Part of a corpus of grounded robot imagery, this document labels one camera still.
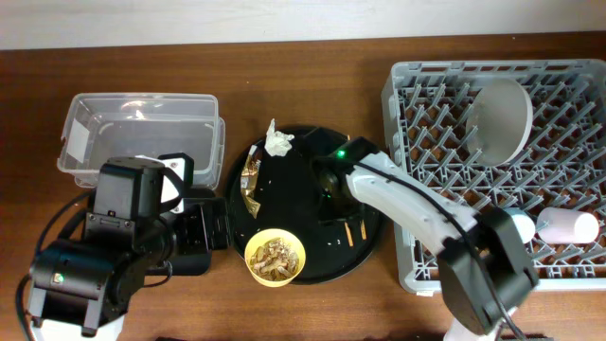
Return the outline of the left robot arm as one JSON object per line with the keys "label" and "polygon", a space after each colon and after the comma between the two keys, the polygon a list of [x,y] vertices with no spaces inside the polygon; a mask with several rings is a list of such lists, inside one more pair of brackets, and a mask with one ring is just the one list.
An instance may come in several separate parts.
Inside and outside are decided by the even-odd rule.
{"label": "left robot arm", "polygon": [[147,276],[200,276],[233,234],[224,198],[192,185],[184,153],[112,157],[49,245],[37,243],[15,293],[27,340],[116,340]]}

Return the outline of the yellow bowl with food scraps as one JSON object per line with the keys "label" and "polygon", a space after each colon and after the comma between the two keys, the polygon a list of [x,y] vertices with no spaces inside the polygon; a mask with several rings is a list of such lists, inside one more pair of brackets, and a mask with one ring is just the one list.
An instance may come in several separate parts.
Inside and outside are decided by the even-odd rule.
{"label": "yellow bowl with food scraps", "polygon": [[277,288],[292,282],[303,270],[307,255],[291,232],[271,228],[258,232],[246,244],[244,260],[260,284]]}

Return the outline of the grey round plate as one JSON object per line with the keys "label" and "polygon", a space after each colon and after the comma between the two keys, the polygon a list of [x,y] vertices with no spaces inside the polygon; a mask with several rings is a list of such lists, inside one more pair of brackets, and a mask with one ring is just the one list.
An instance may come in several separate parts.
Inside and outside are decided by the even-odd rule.
{"label": "grey round plate", "polygon": [[469,153],[481,151],[479,165],[496,167],[511,161],[525,146],[532,128],[533,107],[517,81],[494,79],[475,97],[466,120]]}

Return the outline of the pink cup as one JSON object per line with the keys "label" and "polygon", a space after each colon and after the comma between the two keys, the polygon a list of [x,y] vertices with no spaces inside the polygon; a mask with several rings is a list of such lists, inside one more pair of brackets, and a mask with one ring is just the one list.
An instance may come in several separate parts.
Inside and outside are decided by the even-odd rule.
{"label": "pink cup", "polygon": [[589,243],[597,238],[599,223],[588,212],[548,207],[538,216],[537,232],[547,243]]}

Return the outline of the light blue cup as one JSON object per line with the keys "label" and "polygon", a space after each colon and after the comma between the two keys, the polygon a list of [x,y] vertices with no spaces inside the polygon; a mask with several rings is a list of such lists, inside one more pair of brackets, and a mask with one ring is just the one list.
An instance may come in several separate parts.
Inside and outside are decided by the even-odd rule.
{"label": "light blue cup", "polygon": [[536,225],[534,221],[525,212],[517,207],[508,207],[505,209],[505,212],[513,220],[522,242],[529,243],[536,233]]}

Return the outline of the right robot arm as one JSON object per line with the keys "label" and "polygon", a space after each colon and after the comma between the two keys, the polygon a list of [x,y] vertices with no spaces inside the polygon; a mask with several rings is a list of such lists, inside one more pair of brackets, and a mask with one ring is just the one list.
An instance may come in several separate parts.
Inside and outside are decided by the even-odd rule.
{"label": "right robot arm", "polygon": [[504,329],[525,339],[511,316],[539,275],[505,210],[479,212],[436,193],[363,137],[313,156],[311,168],[332,219],[352,217],[359,204],[371,206],[436,258],[442,298],[454,318],[445,339],[497,340]]}

